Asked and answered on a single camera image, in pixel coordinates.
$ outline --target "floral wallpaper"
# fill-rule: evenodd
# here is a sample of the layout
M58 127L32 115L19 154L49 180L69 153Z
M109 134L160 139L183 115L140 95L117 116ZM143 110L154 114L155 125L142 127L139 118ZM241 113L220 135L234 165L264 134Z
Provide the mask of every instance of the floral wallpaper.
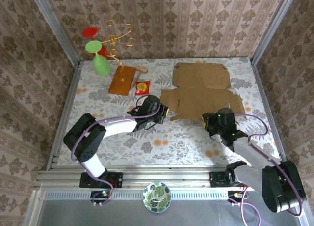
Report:
M23 223L72 74L34 0L0 0L0 226Z
M121 35L133 23L133 47L122 59L248 57L279 0L48 0L81 60L88 26ZM115 28L106 23L114 19Z
M314 0L294 0L258 62L287 157L314 212Z

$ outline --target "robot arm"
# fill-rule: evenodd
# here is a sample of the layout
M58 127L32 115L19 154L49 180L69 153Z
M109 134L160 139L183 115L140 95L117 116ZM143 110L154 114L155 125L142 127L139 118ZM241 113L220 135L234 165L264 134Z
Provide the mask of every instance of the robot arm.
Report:
M142 106L135 107L128 114L131 116L110 118L103 120L103 122L97 122L91 114L87 113L65 135L63 142L72 152L75 148L74 156L93 177L104 179L108 173L96 154L104 138L119 133L130 133L145 129L149 122L162 124L168 115L168 107L163 105L157 97L149 95ZM94 126L86 133L85 130L91 125ZM85 136L75 147L78 139L84 133L86 133Z
M267 207L277 213L299 205L296 193L289 183L291 181L302 203L306 201L296 165L291 161L281 162L270 157L261 148L250 143L248 135L237 130L235 115L231 109L223 108L217 113L206 113L202 115L202 119L204 129L210 137L220 135L225 146L244 157L252 165L240 161L227 165L222 174L210 173L219 187L238 186L244 183L262 193Z

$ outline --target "floral tablecloth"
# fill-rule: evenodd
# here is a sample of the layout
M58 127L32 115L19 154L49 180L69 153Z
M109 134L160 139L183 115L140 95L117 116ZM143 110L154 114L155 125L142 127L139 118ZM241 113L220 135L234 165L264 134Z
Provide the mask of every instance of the floral tablecloth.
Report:
M160 97L162 89L174 89L172 86L172 70L178 62L222 63L228 69L231 85L243 100L247 114L262 118L267 124L261 96L255 81L252 67L247 58L202 58L202 59L143 59L124 60L125 66L143 66L148 73L142 73L140 80L151 81L150 94ZM131 110L138 98L135 89L129 95L120 96L108 94L108 89L115 73L116 65L111 63L111 72L106 77L94 73L92 62L85 61L81 78L74 98L67 131L84 114L91 113L96 119L115 117ZM261 123L249 118L236 118L242 131L262 133ZM257 144L267 153L279 157L275 142L269 135L256 139ZM117 134L104 139L97 155L105 165L224 165L238 160L244 160L232 153L219 140L209 138L197 121L176 120L170 122L167 118L163 125L156 125L148 131ZM70 159L70 150L63 145L60 151L58 165L75 165Z

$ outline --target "cardboard box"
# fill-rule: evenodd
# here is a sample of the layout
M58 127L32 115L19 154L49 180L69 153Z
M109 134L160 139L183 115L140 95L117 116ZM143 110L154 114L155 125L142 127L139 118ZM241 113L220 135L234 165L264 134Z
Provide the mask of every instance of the cardboard box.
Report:
M177 115L170 120L201 120L206 112L231 108L244 114L242 99L232 89L230 74L223 64L178 63L174 67L172 85L179 87L161 91L161 102Z

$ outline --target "red package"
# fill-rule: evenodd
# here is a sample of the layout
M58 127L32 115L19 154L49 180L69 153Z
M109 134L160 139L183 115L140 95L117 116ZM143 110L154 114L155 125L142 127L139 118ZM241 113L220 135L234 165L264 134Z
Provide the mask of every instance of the red package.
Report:
M149 94L150 81L137 81L135 95L146 95Z

